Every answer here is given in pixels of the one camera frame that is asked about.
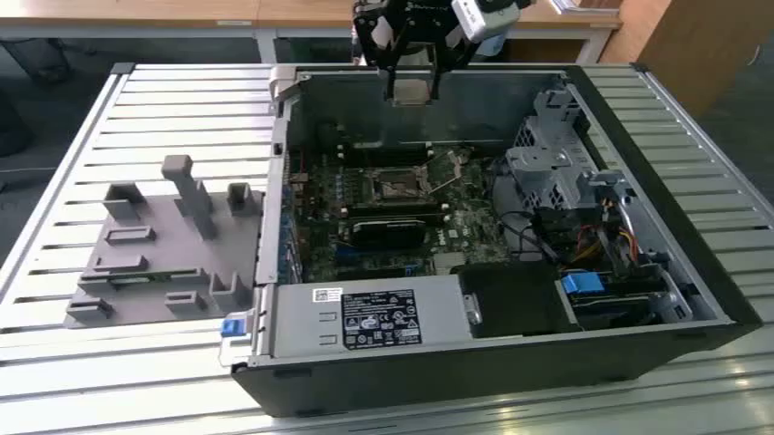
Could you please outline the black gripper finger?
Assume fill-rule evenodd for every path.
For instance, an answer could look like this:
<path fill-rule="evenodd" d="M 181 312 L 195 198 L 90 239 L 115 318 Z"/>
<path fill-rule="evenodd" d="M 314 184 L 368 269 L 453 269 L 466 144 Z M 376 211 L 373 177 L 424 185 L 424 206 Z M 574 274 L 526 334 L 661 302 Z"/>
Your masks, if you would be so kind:
<path fill-rule="evenodd" d="M 460 25 L 445 34 L 434 37 L 433 41 L 433 84 L 432 97 L 441 94 L 444 74 L 458 68 L 466 50 L 465 32 Z"/>
<path fill-rule="evenodd" d="M 385 100 L 394 98 L 396 66 L 394 29 L 381 13 L 357 13 L 354 17 L 357 40 L 366 64 L 385 77 Z"/>

